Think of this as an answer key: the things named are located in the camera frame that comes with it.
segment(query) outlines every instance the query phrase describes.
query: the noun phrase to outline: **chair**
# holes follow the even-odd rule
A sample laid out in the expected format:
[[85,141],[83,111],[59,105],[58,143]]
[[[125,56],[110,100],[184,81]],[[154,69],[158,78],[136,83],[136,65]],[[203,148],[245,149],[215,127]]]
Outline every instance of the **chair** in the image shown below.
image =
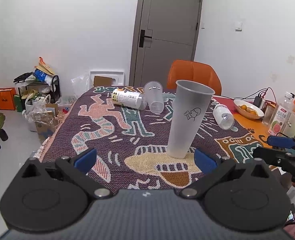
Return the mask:
[[176,89],[177,85],[175,82],[180,79],[204,84],[212,88],[217,96],[220,96],[222,93],[220,79],[210,65],[177,59],[172,63],[169,70],[167,88]]

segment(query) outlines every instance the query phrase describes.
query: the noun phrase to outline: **patterned tablecloth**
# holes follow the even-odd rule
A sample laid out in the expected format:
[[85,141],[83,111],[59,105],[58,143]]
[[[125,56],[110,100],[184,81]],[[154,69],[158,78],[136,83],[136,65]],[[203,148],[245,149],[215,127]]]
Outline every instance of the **patterned tablecloth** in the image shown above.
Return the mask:
[[113,90],[114,87],[96,87],[84,93],[49,140],[40,160],[73,157],[94,147],[97,162],[88,176],[113,192],[120,188],[180,189],[202,176],[194,164],[195,148],[245,163],[252,158],[253,149],[262,145],[237,121],[231,130],[220,129],[213,117],[217,101],[212,99],[186,158],[171,158],[166,150],[175,94],[166,91],[164,111],[153,114],[148,107],[138,111],[113,105]]

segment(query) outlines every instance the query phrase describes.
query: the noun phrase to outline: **door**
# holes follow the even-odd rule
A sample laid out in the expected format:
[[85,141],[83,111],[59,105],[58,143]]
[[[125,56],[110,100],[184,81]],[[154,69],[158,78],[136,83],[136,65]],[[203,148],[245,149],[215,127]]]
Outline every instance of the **door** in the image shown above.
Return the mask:
[[132,57],[134,86],[158,81],[166,87],[172,62],[194,59],[200,12],[201,0],[143,0],[141,18],[136,19],[140,20],[137,55]]

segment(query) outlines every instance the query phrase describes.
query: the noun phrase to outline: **gray tile floor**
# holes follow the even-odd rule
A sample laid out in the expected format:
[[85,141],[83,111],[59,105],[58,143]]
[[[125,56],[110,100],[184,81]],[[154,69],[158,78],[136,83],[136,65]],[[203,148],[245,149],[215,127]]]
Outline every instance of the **gray tile floor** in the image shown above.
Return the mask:
[[[3,142],[0,139],[0,199],[12,181],[13,177],[20,169],[21,165],[31,155],[33,151],[38,150],[40,142],[37,133],[30,132],[27,122],[16,111],[0,112],[5,114],[6,120],[4,130],[9,139]],[[6,225],[0,214],[0,235],[6,230]]]

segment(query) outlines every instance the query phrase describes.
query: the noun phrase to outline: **white bowl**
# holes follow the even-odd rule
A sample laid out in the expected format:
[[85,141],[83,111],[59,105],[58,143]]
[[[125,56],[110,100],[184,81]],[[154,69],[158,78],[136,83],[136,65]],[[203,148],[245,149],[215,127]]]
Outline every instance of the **white bowl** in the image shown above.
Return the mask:
[[[234,100],[233,101],[236,107],[236,110],[243,115],[244,117],[248,118],[248,119],[260,119],[263,118],[264,113],[261,109],[259,109],[258,107],[252,105],[251,103],[247,102],[247,101],[243,101],[243,100]],[[239,106],[243,106],[246,105],[249,108],[252,108],[253,110],[255,110],[257,112],[257,115],[255,114],[251,114],[249,112],[246,112],[245,110],[241,109]]]

